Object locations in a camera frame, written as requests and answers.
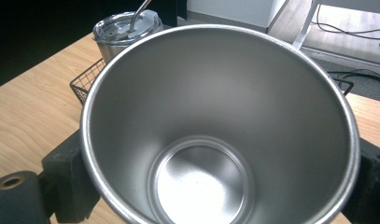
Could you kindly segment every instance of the black cable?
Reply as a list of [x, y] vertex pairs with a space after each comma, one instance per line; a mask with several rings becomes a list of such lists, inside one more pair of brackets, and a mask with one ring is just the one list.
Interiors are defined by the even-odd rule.
[[342, 71], [330, 71], [328, 72], [330, 74], [338, 74], [338, 78], [346, 79], [347, 77], [367, 77], [375, 81], [380, 82], [380, 74], [376, 73], [374, 71], [368, 70], [368, 69], [355, 69], [349, 72], [342, 72]]
[[[373, 32], [380, 32], [380, 29], [370, 30], [370, 31], [348, 32], [348, 31], [342, 30], [342, 29], [340, 29], [340, 28], [338, 28], [336, 26], [333, 26], [333, 25], [330, 25], [330, 24], [327, 24], [327, 23], [319, 22], [318, 21], [318, 15], [320, 13], [320, 8], [321, 8], [321, 5], [319, 5], [318, 9], [317, 9], [317, 16], [316, 16], [317, 22], [313, 22], [312, 21], [312, 23], [316, 24], [318, 26], [318, 28], [320, 28], [320, 30], [325, 31], [325, 32], [329, 32], [329, 33], [334, 33], [334, 34], [346, 34], [346, 35], [353, 35], [353, 36], [357, 36], [357, 37], [361, 37], [361, 38], [366, 38], [366, 39], [380, 40], [380, 38], [377, 38], [377, 37], [369, 37], [369, 36], [365, 36], [365, 35], [359, 35], [359, 34], [368, 34], [368, 33], [373, 33]], [[326, 30], [323, 27], [321, 27], [322, 25], [330, 27], [330, 28], [335, 29], [337, 31]]]

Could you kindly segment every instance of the table surface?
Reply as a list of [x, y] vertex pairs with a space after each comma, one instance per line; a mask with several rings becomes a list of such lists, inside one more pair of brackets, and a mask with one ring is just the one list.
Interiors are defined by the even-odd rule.
[[[0, 88], [0, 177], [42, 171], [41, 160], [79, 127], [69, 82], [101, 58], [87, 35]], [[349, 94], [360, 136], [380, 147], [380, 102]], [[101, 200], [85, 223], [124, 223]], [[349, 223], [339, 215], [332, 223]]]

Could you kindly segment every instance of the wire basket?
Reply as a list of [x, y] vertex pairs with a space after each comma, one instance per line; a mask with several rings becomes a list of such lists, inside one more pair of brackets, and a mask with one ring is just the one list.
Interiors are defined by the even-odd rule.
[[105, 65], [106, 63], [102, 58], [70, 82], [71, 90], [73, 90], [83, 105], [94, 79], [103, 70]]

